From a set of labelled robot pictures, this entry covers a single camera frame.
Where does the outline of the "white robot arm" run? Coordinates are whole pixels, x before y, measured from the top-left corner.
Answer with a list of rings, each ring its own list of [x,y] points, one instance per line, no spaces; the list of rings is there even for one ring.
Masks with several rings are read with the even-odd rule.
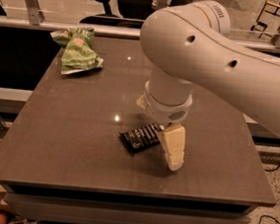
[[[141,27],[141,48],[152,62],[137,100],[165,129],[159,133],[170,170],[184,161],[192,89],[200,85],[280,137],[280,58],[228,39],[228,12],[217,1],[162,8]]]

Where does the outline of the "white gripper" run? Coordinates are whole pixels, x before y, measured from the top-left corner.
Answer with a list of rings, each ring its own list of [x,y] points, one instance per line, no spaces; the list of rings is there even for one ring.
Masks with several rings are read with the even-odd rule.
[[[193,98],[189,95],[183,104],[176,106],[161,104],[151,95],[149,85],[150,82],[147,82],[144,86],[144,95],[137,99],[136,103],[154,122],[162,125],[172,124],[161,131],[158,137],[169,169],[176,171],[181,168],[184,161],[186,140],[185,128],[180,123],[187,118]]]

